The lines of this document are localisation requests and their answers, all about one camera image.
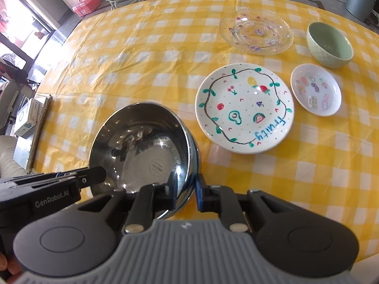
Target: finger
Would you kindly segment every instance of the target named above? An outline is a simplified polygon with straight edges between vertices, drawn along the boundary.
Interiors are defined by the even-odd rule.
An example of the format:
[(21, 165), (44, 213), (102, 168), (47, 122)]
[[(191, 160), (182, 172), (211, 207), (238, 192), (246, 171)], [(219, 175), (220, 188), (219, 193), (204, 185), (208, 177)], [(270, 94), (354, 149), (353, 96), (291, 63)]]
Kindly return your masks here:
[(6, 270), (8, 261), (3, 253), (0, 253), (0, 271)]
[(12, 284), (12, 283), (14, 283), (14, 282), (15, 282), (20, 276), (22, 276), (22, 272), (19, 272), (18, 274), (11, 276), (11, 277), (8, 279), (7, 284)]
[(13, 275), (22, 271), (20, 264), (16, 261), (14, 256), (8, 261), (8, 270)]

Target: white plate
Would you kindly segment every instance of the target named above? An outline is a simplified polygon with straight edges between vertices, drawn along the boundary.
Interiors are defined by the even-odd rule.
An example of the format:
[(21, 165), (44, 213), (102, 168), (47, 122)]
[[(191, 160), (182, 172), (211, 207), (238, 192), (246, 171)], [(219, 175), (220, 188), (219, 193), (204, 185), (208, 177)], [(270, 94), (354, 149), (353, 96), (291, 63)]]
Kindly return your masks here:
[(278, 145), (294, 114), (291, 92), (282, 79), (249, 63), (226, 65), (211, 73), (198, 89), (195, 106), (208, 138), (240, 154)]
[(324, 68), (314, 64), (297, 66), (291, 74), (291, 88), (303, 108), (319, 116), (335, 114), (341, 106), (341, 90)]

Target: black wavy line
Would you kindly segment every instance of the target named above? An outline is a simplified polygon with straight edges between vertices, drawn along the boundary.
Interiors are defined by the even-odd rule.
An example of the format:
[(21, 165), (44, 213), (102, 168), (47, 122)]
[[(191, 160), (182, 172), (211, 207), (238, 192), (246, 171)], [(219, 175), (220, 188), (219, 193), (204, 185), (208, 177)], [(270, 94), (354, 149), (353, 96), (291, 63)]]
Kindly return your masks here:
[(272, 81), (272, 83), (273, 83), (273, 87), (274, 87), (274, 90), (275, 90), (275, 95), (276, 95), (276, 97), (278, 98), (278, 100), (280, 100), (280, 102), (284, 105), (284, 116), (282, 117), (282, 119), (284, 119), (285, 118), (285, 116), (286, 116), (286, 114), (287, 114), (287, 106), (285, 105), (285, 103), (279, 98), (279, 96), (278, 96), (278, 93), (277, 93), (277, 91), (276, 91), (276, 86), (275, 86), (275, 82), (274, 82), (274, 80), (269, 76), (269, 75), (267, 75), (267, 74), (264, 74), (264, 73), (260, 73), (259, 71), (256, 71), (255, 69), (252, 69), (252, 68), (247, 68), (247, 69), (242, 69), (242, 70), (240, 70), (240, 71), (238, 71), (238, 72), (236, 72), (236, 73), (234, 73), (234, 74), (231, 74), (231, 75), (224, 75), (224, 76), (222, 76), (222, 77), (220, 77), (220, 78), (217, 78), (215, 81), (213, 81), (212, 82), (212, 84), (209, 86), (209, 88), (208, 88), (208, 97), (207, 97), (207, 99), (206, 99), (206, 101), (205, 101), (205, 103), (204, 103), (204, 112), (205, 112), (205, 115), (209, 118), (209, 120), (211, 121), (211, 122), (213, 122), (213, 124), (215, 124), (216, 125), (216, 127), (218, 127), (220, 130), (221, 130), (221, 132), (222, 132), (222, 134), (224, 135), (224, 137), (229, 141), (229, 142), (231, 142), (231, 143), (236, 143), (236, 144), (240, 144), (240, 145), (246, 145), (246, 144), (249, 144), (249, 143), (251, 143), (251, 142), (253, 142), (253, 141), (255, 141), (257, 138), (254, 138), (253, 140), (251, 140), (251, 141), (249, 141), (249, 142), (246, 142), (246, 143), (240, 143), (240, 142), (237, 142), (237, 141), (231, 141), (228, 137), (227, 137), (227, 135), (225, 134), (225, 132), (224, 132), (224, 130), (209, 116), (209, 114), (208, 114), (208, 112), (207, 112), (207, 104), (208, 104), (208, 101), (209, 101), (209, 98), (210, 98), (210, 96), (211, 96), (211, 89), (212, 89), (212, 87), (213, 87), (213, 85), (217, 82), (217, 81), (219, 81), (220, 79), (222, 79), (222, 78), (226, 78), (226, 77), (230, 77), (230, 76), (234, 76), (234, 75), (236, 75), (236, 74), (238, 74), (238, 73), (241, 73), (242, 71), (246, 71), (246, 70), (253, 70), (253, 71), (255, 71), (256, 73), (259, 73), (259, 74), (261, 74), (261, 75), (266, 75), (267, 77), (269, 77), (270, 79), (271, 79), (271, 81)]

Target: gray gripper base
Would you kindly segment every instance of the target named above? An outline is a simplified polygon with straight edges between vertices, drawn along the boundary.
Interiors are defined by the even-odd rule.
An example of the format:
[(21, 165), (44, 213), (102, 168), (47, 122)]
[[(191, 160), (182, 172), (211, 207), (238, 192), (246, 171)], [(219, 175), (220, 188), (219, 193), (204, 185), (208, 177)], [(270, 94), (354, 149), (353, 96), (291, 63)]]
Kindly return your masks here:
[(155, 220), (147, 231), (125, 235), (109, 260), (90, 272), (71, 278), (25, 272), (17, 281), (36, 283), (358, 284), (348, 271), (322, 279), (283, 272), (266, 261), (248, 234), (232, 233), (219, 219)]

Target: cardboard box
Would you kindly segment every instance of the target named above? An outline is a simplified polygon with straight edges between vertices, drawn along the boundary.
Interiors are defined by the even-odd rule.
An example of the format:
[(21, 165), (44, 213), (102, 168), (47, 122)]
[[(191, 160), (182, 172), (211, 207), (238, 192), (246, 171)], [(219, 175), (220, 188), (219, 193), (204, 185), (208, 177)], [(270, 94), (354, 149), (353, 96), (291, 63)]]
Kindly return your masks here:
[(14, 134), (22, 136), (37, 123), (39, 101), (34, 98), (29, 99), (28, 103), (17, 113), (14, 124)]

